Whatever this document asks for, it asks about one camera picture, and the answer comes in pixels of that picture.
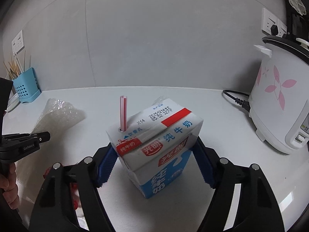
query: plastic bag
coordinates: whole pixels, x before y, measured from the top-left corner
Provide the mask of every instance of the plastic bag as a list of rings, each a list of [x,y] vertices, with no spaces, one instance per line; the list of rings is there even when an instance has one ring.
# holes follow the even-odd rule
[[[301,0],[289,0],[289,3],[300,15],[303,16],[307,14],[305,5]]]
[[[61,162],[65,132],[86,118],[84,111],[76,109],[71,103],[49,99],[36,126],[31,133],[48,131],[50,141],[41,143],[40,150],[24,157],[16,163],[17,180],[23,185],[21,208],[28,207],[24,213],[30,217],[33,205],[43,184],[45,170],[55,162]]]
[[[169,98],[169,97],[160,96],[160,97],[158,97],[158,98],[153,102],[152,105],[159,104],[159,103],[161,103],[163,100],[166,100],[166,99],[168,99],[168,98]]]

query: rice cooker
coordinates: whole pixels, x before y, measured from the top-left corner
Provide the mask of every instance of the rice cooker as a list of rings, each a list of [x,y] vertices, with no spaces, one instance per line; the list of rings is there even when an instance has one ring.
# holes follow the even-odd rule
[[[249,97],[256,134],[291,154],[309,141],[309,43],[277,36],[255,45],[264,54]]]

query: finger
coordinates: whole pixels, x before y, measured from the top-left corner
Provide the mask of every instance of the finger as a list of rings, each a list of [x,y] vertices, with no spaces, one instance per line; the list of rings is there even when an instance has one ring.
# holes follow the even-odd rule
[[[18,186],[15,184],[15,187],[10,191],[5,191],[3,193],[4,199],[7,201],[8,204],[12,203],[18,195]]]
[[[16,171],[15,163],[10,164],[10,173],[14,173]]]
[[[0,188],[7,188],[9,186],[9,181],[2,174],[0,174]]]
[[[16,185],[16,173],[10,173],[7,177],[8,181],[9,181],[9,186],[4,188],[5,191],[10,191],[12,190],[15,185]]]
[[[11,209],[17,209],[19,207],[20,201],[19,196],[16,197],[16,199],[10,204]]]

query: chopstick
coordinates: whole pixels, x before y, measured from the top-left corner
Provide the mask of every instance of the chopstick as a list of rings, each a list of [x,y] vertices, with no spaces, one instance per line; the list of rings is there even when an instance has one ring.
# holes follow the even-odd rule
[[[20,62],[17,57],[13,60],[12,54],[11,54],[11,62],[8,62],[8,66],[5,64],[5,62],[3,62],[4,67],[7,70],[11,79],[18,78],[25,71],[25,59],[26,59],[26,51],[24,53],[24,68],[22,68],[22,66],[20,65]]]
[[[7,66],[5,65],[5,62],[3,61],[4,67],[7,70],[7,73],[9,74],[10,78],[13,79],[13,76],[11,74],[11,72],[9,71],[9,69],[7,68]]]
[[[25,71],[25,60],[26,60],[26,50],[25,50],[25,53],[24,53],[24,71]]]
[[[19,62],[19,60],[18,60],[18,58],[17,58],[17,57],[16,57],[16,60],[17,60],[17,64],[18,64],[18,69],[19,69],[20,74],[21,74],[21,73],[23,73],[23,72],[24,72],[24,70],[23,70],[23,68],[21,67],[20,62]]]

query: rice cooker handle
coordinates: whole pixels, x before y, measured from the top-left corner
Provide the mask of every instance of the rice cooker handle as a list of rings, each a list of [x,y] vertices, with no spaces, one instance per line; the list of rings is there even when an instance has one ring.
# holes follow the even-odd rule
[[[255,45],[254,47],[255,47],[258,51],[260,51],[260,52],[266,54],[267,56],[269,56],[269,58],[271,58],[271,56],[272,56],[272,50],[270,50],[270,49],[268,49],[268,48],[266,48],[266,47],[264,47],[264,46],[262,46],[262,45]]]
[[[296,38],[296,41],[301,43],[300,44],[301,47],[304,47],[306,50],[308,50],[309,42],[301,38]]]

